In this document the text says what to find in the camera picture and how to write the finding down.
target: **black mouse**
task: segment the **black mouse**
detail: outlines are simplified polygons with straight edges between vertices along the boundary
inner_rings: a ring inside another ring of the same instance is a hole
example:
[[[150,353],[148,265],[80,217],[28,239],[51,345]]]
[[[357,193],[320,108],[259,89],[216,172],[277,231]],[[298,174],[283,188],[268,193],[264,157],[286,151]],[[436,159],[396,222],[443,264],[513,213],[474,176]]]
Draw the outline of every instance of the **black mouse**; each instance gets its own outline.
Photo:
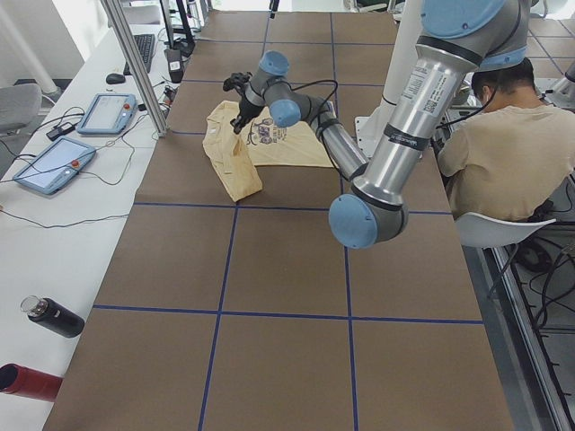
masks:
[[[126,82],[126,76],[123,74],[109,74],[106,76],[107,84],[123,84]]]

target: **person's arm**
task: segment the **person's arm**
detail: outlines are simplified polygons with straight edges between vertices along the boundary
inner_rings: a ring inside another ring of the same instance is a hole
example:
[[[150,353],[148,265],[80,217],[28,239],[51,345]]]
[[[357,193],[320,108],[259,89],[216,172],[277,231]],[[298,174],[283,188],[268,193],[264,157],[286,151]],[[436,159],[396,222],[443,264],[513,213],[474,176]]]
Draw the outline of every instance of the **person's arm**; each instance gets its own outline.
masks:
[[[438,154],[439,170],[446,177],[452,177],[467,165],[468,159],[469,141],[464,128],[459,128]]]

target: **man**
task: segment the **man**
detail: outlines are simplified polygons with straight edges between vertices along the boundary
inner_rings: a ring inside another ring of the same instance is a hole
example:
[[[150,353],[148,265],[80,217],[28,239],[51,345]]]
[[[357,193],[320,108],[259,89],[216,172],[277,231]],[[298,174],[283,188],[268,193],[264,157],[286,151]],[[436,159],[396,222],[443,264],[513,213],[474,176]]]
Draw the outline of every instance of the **man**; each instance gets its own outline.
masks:
[[[462,123],[438,155],[452,177],[454,217],[473,211],[525,221],[573,172],[575,115],[539,100],[528,58],[474,74],[472,89],[484,113]]]

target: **white table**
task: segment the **white table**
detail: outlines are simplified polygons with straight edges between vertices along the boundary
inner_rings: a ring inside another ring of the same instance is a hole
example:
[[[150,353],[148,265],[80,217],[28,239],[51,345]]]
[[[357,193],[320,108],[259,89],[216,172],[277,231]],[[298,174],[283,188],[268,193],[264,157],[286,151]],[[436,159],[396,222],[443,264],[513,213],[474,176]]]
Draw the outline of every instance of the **white table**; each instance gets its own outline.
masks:
[[[134,26],[134,33],[153,33],[158,26]],[[156,43],[156,54],[149,74],[152,85],[169,77],[162,43]],[[110,72],[122,72],[125,59],[112,30],[79,71],[46,120],[57,118],[72,106],[88,108],[98,92],[134,93],[142,102],[134,79],[124,84],[107,85]],[[159,96],[163,85],[155,87]],[[131,125],[143,115],[138,112]],[[23,150],[37,154],[50,144],[49,128],[36,133]],[[76,132],[68,135],[94,146],[105,145],[108,137],[85,137]],[[126,176],[117,186],[109,186],[86,174],[80,174],[53,197],[28,191],[14,182],[0,184],[0,205],[17,216],[43,224],[69,224],[84,219],[125,215],[131,209],[155,147],[154,126],[149,117],[143,119],[126,136],[135,154]],[[86,168],[105,180],[119,179],[130,155],[130,148],[119,141],[98,151]],[[17,161],[4,176],[9,180],[23,167]],[[65,339],[58,334],[28,321],[20,311],[21,300],[28,295],[47,296],[66,308],[88,317],[125,218],[80,224],[74,227],[42,229],[28,222],[15,220],[0,213],[0,366],[8,363],[35,368],[43,372],[64,375],[79,337]],[[52,403],[0,394],[0,428],[13,431],[42,429]]]

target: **blue tablet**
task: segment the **blue tablet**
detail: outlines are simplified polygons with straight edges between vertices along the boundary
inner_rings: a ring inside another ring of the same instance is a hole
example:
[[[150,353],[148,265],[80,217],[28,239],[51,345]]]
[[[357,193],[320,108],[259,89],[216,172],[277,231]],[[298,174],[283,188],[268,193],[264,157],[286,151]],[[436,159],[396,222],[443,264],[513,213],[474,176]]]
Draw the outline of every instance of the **blue tablet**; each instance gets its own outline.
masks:
[[[129,124],[136,109],[134,94],[96,94],[75,130],[80,135],[117,135]]]
[[[62,189],[96,153],[93,146],[61,136],[13,176],[13,180],[44,195]]]

